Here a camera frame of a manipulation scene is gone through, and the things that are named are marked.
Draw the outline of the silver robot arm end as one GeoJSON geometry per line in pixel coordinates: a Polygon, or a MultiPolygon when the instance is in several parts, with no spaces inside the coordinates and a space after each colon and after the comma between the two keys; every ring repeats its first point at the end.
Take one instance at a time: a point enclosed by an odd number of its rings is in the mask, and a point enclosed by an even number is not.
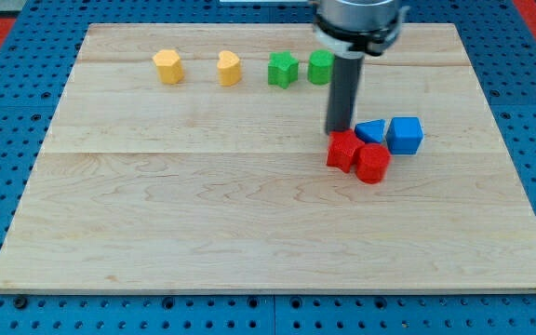
{"type": "Polygon", "coordinates": [[[313,31],[338,57],[379,57],[400,35],[408,11],[400,0],[322,0],[313,31]]]}

